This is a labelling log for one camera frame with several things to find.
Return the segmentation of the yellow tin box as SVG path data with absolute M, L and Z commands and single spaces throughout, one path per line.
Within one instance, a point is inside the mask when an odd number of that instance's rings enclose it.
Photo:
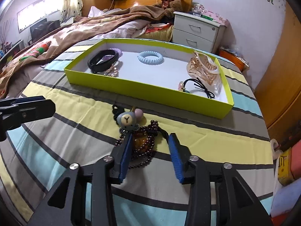
M 283 186 L 287 186 L 295 181 L 291 172 L 291 153 L 292 148 L 290 147 L 279 156 L 279 165 L 277 170 L 278 181 Z

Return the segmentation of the dark beaded necklace amber pendant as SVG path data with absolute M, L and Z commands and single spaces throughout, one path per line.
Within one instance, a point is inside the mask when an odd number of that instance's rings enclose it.
M 148 165 L 155 155 L 155 137 L 158 133 L 164 137 L 164 130 L 159 127 L 156 120 L 151 120 L 149 125 L 140 126 L 133 133 L 133 151 L 129 169 L 140 168 Z

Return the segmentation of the grey drawer nightstand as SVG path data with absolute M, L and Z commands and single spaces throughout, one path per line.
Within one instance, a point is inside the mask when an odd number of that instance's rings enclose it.
M 184 12 L 174 12 L 172 42 L 209 53 L 216 53 L 226 26 Z

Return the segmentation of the pink floral box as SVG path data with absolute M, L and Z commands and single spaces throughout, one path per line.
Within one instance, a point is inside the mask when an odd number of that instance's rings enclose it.
M 225 27 L 228 27 L 229 25 L 229 21 L 225 17 L 219 15 L 218 13 L 209 10 L 204 10 L 202 15 L 213 19 L 215 22 L 218 22 L 219 24 L 222 24 Z

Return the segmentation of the green shallow cardboard box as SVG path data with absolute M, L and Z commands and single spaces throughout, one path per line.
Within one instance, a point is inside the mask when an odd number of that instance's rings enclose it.
M 101 50 L 118 48 L 122 51 L 121 66 L 116 77 L 94 74 L 88 61 Z M 209 99 L 193 82 L 187 92 L 178 91 L 180 82 L 187 80 L 187 64 L 194 49 L 178 44 L 144 39 L 103 39 L 77 56 L 64 68 L 71 84 L 117 93 L 149 102 L 163 104 L 217 119 L 223 119 L 233 108 L 234 100 L 223 72 L 221 86 Z

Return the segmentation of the brown fleece blanket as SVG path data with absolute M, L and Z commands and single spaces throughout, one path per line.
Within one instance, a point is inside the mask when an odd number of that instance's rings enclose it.
M 134 6 L 90 18 L 75 17 L 73 24 L 53 30 L 13 57 L 1 72 L 1 98 L 7 97 L 14 75 L 29 65 L 50 63 L 76 43 L 111 33 L 128 22 L 156 24 L 172 17 L 170 10 L 155 6 Z

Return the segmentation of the translucent pink hair claw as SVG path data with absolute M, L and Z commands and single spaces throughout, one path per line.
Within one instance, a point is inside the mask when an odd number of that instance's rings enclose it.
M 193 56 L 187 64 L 187 73 L 192 78 L 203 80 L 209 86 L 217 88 L 221 84 L 218 66 L 209 56 L 197 51 L 193 52 Z

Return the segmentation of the orange plastic bin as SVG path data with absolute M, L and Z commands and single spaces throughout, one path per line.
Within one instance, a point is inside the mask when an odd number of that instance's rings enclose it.
M 234 63 L 241 72 L 244 72 L 249 68 L 249 65 L 246 63 L 244 59 L 238 57 L 230 52 L 227 52 L 223 49 L 219 49 L 219 55 L 225 59 L 228 59 L 232 63 Z

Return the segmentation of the wooden headboard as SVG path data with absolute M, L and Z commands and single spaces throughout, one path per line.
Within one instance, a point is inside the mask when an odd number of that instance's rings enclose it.
M 120 8 L 120 9 L 127 9 L 132 6 L 150 6 L 154 5 L 155 3 L 160 2 L 161 0 L 114 0 L 113 8 Z M 181 0 L 183 11 L 189 12 L 192 8 L 192 1 L 193 0 Z

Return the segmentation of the large wooden wardrobe right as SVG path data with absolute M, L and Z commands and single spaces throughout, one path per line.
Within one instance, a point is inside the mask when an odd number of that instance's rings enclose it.
M 283 143 L 300 124 L 300 21 L 289 4 L 280 41 L 255 97 L 270 138 Z

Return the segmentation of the white lilac duvet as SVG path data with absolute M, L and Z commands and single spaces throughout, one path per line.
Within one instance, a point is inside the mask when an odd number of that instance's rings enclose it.
M 88 18 L 90 17 L 97 17 L 102 15 L 109 15 L 111 13 L 120 11 L 120 8 L 117 9 L 104 9 L 100 10 L 95 6 L 91 6 L 90 11 L 88 13 Z M 146 31 L 146 26 L 150 24 L 149 21 L 137 19 L 134 21 L 127 22 L 113 31 L 110 31 L 105 34 L 99 34 L 94 36 L 92 39 L 105 39 L 105 38 L 137 38 L 141 36 Z

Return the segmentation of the brown teddy bear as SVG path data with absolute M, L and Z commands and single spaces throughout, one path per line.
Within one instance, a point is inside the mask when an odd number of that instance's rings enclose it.
M 164 14 L 169 17 L 174 17 L 174 12 L 183 12 L 181 0 L 161 0 L 154 4 L 154 7 L 164 9 Z

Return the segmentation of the striped bed sheet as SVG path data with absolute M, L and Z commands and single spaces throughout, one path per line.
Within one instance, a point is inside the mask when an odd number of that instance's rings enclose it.
M 8 132 L 1 143 L 1 197 L 18 223 L 25 225 L 45 194 L 74 162 L 92 164 L 111 152 L 120 132 L 112 106 L 143 109 L 136 145 L 146 145 L 151 121 L 215 165 L 230 162 L 266 210 L 272 202 L 271 151 L 267 130 L 251 88 L 236 66 L 222 61 L 234 108 L 222 120 L 135 101 L 68 83 L 64 68 L 80 53 L 73 46 L 42 70 L 22 96 L 43 95 L 56 104 L 52 118 Z

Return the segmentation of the white paper roll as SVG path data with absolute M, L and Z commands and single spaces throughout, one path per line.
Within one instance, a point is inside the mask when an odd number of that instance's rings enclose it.
M 272 158 L 273 158 L 273 160 L 276 160 L 282 153 L 282 151 L 280 149 L 280 145 L 278 144 L 278 142 L 275 139 L 271 139 L 270 144 L 271 144 L 271 150 L 272 150 Z

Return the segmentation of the yellow mattress sheet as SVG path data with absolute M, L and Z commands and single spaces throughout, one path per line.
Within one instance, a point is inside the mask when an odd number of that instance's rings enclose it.
M 164 24 L 163 26 L 159 27 L 155 27 L 155 24 L 148 24 L 145 28 L 145 32 L 142 35 L 139 35 L 137 39 L 171 42 L 173 38 L 172 24 Z

